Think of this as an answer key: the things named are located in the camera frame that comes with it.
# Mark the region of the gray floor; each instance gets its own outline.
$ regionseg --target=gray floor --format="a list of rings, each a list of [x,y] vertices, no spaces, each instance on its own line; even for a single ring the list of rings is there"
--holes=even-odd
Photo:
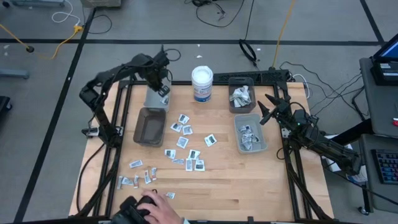
[[[70,0],[73,13],[82,20],[82,8],[78,0]],[[385,40],[398,30],[398,16],[394,0],[366,0],[377,26]],[[240,0],[220,1],[227,12],[225,21],[238,10]],[[211,39],[236,40],[244,37],[251,1],[245,1],[241,13],[227,28],[215,28],[198,22],[195,8],[182,0],[124,1],[121,9],[101,9],[96,15],[106,14],[113,21],[113,28],[106,34],[90,34],[88,39],[158,40],[158,39]],[[249,40],[276,40],[290,1],[257,0],[249,27]],[[62,24],[52,22],[54,12],[70,10],[52,7],[0,7],[0,23],[23,39],[66,39],[73,32],[74,18]],[[219,16],[216,9],[206,6],[200,16],[214,22]],[[106,19],[94,20],[91,31],[99,32],[108,27]],[[9,38],[0,32],[0,38]],[[297,1],[282,40],[330,40],[377,41],[359,0],[301,0]],[[55,60],[44,60],[40,53],[51,55],[55,44],[31,44],[35,53],[28,54],[19,44],[0,44],[0,67],[26,69],[30,79],[0,78],[0,95],[10,96],[14,105],[0,129],[0,222],[12,222],[42,145],[60,90],[65,81],[77,44],[65,44]],[[172,62],[169,69],[176,80],[189,80],[197,65],[208,65],[215,73],[254,70],[241,53],[238,45],[229,44],[175,44],[182,58]],[[261,70],[270,67],[275,45],[255,45]],[[339,87],[359,73],[361,57],[371,56],[379,47],[366,46],[309,46],[282,45],[277,66],[284,61],[304,64],[317,72],[320,78],[333,88]],[[68,215],[78,171],[83,157],[86,139],[80,129],[90,118],[89,109],[78,98],[80,88],[96,73],[127,62],[135,54],[154,55],[160,45],[85,44],[75,76],[73,77],[57,128],[40,173],[34,194],[24,221],[63,218]],[[300,67],[284,65],[293,74],[302,74],[308,82],[321,85],[315,75]],[[347,91],[362,86],[358,80]],[[310,85],[310,106],[323,99],[322,91]],[[351,95],[345,96],[348,102]],[[330,100],[316,105],[317,113]],[[362,111],[367,111],[364,93],[357,98]],[[328,133],[340,133],[358,124],[358,115],[341,99],[335,100],[318,114],[319,127]],[[362,193],[355,186],[326,173],[328,190],[335,217],[347,222],[392,223],[398,215],[375,211],[364,217],[356,211],[363,204]]]

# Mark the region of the wooden tabletop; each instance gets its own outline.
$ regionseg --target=wooden tabletop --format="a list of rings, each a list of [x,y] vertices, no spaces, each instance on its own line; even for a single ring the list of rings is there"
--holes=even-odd
[[[117,83],[109,92],[105,112],[110,118],[116,98]],[[291,101],[308,104],[302,83],[288,83]],[[132,137],[137,123],[139,110],[143,107],[146,96],[145,85],[135,85],[132,88],[132,98],[125,127],[124,142],[119,163],[118,176],[134,179],[140,176],[139,188],[123,185],[121,190],[115,190],[113,213],[119,210],[119,205],[130,195],[141,197],[143,188],[157,189],[160,193],[175,192],[175,198],[169,203],[181,216],[189,220],[214,221],[244,221],[253,216],[255,221],[293,221],[292,204],[284,161],[276,158],[276,152],[282,147],[279,126],[270,119],[262,127],[264,139],[268,143],[267,151],[257,154],[240,154],[237,149],[234,133],[234,115],[228,110],[228,86],[213,86],[211,101],[205,104],[196,103],[193,99],[192,86],[172,86],[170,109],[167,113],[167,124],[162,147],[143,147],[136,144]],[[273,108],[264,94],[273,95],[272,87],[256,86],[256,99],[268,108]],[[124,105],[122,96],[121,109]],[[252,113],[261,115],[256,106]],[[179,114],[190,117],[188,124],[192,125],[193,134],[185,149],[176,146],[178,137],[170,129],[177,122]],[[217,143],[207,147],[204,137],[214,134]],[[98,138],[89,139],[82,165],[100,147]],[[205,160],[205,172],[187,172],[185,165],[171,163],[164,156],[165,149],[176,149],[176,159],[186,159],[190,149],[201,151],[200,158]],[[300,150],[304,168],[307,189],[325,213],[333,217],[325,176],[320,157],[306,149]],[[104,150],[102,150],[87,166],[83,175],[80,193],[80,206],[92,196],[98,185]],[[141,159],[143,166],[129,168],[129,163]],[[157,180],[146,185],[144,171],[157,167]],[[297,189],[301,216],[304,212],[301,194]],[[108,194],[103,194],[100,214],[104,213]],[[70,214],[76,213],[76,193],[70,208]]]

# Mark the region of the computer monitor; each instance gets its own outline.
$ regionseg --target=computer monitor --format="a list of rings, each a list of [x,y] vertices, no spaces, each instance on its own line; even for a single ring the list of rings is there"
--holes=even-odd
[[[374,81],[377,85],[398,86],[398,34],[372,57]]]

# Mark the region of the floor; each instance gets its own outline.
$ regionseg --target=floor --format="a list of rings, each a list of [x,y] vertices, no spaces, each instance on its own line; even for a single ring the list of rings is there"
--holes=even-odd
[[[83,20],[80,1],[70,2],[74,15]],[[219,24],[228,23],[241,3],[241,0],[220,1],[227,16]],[[44,147],[48,149],[47,155],[23,220],[68,215],[86,144],[80,129],[86,127],[90,118],[90,111],[79,99],[78,92],[96,73],[127,62],[140,52],[154,55],[160,44],[181,51],[182,58],[169,66],[176,80],[189,80],[192,69],[198,65],[207,65],[215,73],[255,70],[236,41],[246,33],[251,3],[251,0],[243,2],[241,12],[230,26],[216,28],[201,23],[195,17],[195,7],[182,0],[125,0],[120,9],[98,9],[95,13],[96,16],[105,14],[112,20],[109,32],[88,34],[84,45],[79,33],[61,47],[54,60],[43,59],[43,56],[52,55],[57,44],[73,33],[76,19],[69,18],[58,24],[51,20],[51,15],[59,10],[69,11],[68,4],[63,9],[0,7],[0,23],[35,47],[35,52],[28,54],[6,32],[0,32],[0,67],[25,69],[30,73],[28,80],[0,78],[0,95],[10,96],[14,106],[0,129],[0,177],[3,180],[0,182],[0,222],[13,222],[16,217],[40,148],[46,143],[49,144]],[[256,51],[261,70],[268,69],[272,63],[275,43],[289,6],[290,0],[254,2],[247,40]],[[297,1],[282,38],[277,66],[284,61],[305,65],[324,82],[338,88],[359,74],[360,58],[373,55],[381,42],[396,34],[397,7],[395,0]],[[88,17],[90,9],[84,11]],[[212,6],[201,8],[198,14],[208,22],[217,22],[220,16]],[[108,27],[109,21],[99,17],[93,21],[90,31],[101,32]],[[303,75],[309,83],[321,85],[327,94],[331,93],[302,67],[285,63],[283,68]],[[359,79],[345,93],[362,85]],[[346,95],[345,99],[350,102],[353,94]],[[310,85],[308,102],[311,107],[315,106],[312,114],[331,101],[316,105],[323,98],[321,89]],[[357,102],[366,113],[364,93],[358,96]],[[360,122],[359,116],[340,98],[317,115],[319,128],[330,134]],[[356,207],[363,204],[361,191],[334,175],[325,175],[336,218],[361,223],[392,223],[398,218],[396,214],[377,210],[368,217],[362,216],[356,211]]]

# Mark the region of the human hand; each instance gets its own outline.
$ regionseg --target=human hand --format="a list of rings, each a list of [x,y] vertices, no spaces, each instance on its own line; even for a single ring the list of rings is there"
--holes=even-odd
[[[144,218],[150,224],[182,224],[183,221],[174,211],[174,209],[167,202],[167,198],[164,195],[159,195],[151,190],[144,190],[142,196],[148,196],[152,198],[156,204],[142,203],[137,209],[146,209],[150,212]]]

